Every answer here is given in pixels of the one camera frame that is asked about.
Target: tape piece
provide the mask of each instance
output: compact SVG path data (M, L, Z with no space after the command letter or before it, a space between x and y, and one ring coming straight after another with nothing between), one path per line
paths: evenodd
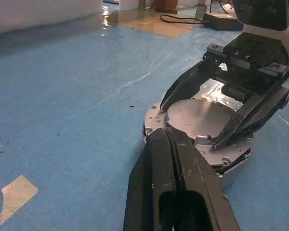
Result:
M27 203L38 191L38 188L23 175L20 175L13 182L2 188L3 206L0 214L0 225Z

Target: black cable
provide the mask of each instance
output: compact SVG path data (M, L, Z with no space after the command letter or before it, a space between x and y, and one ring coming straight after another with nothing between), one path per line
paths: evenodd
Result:
M163 19L162 16L179 19L181 21L168 21L166 19ZM175 17L175 16L172 16L172 15L167 15L167 14L162 14L161 16L159 16L159 18L165 23L182 23L182 24L193 24L193 25L202 24L202 20L199 20L199 19L196 19L196 18L179 18L179 17ZM198 21L198 22L197 23L192 23L192 22L185 22L183 20L195 20L195 21Z
M226 13L226 14L229 14L224 8L223 8L223 5L221 3L220 0L217 0L218 4L221 6L222 10Z

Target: white wall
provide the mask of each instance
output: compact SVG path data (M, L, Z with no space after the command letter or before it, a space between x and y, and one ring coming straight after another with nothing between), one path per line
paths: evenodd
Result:
M85 17L103 0L0 0L0 33Z

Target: blue floor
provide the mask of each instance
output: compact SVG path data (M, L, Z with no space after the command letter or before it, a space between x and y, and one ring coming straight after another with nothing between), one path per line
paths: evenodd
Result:
M0 231L121 231L147 109L208 44L237 35L171 38L92 19L0 35L0 211L18 176L39 189ZM242 231L289 231L289 104L255 134L226 192Z

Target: circular metal plate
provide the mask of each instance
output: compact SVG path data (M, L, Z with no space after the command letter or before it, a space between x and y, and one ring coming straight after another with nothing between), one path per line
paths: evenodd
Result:
M237 140L221 150L212 150L211 146L235 111L202 98L176 102L164 113L159 106L160 103L154 104L145 115L144 140L154 130L166 126L184 131L207 162L223 177L223 184L232 181L250 155L253 136Z

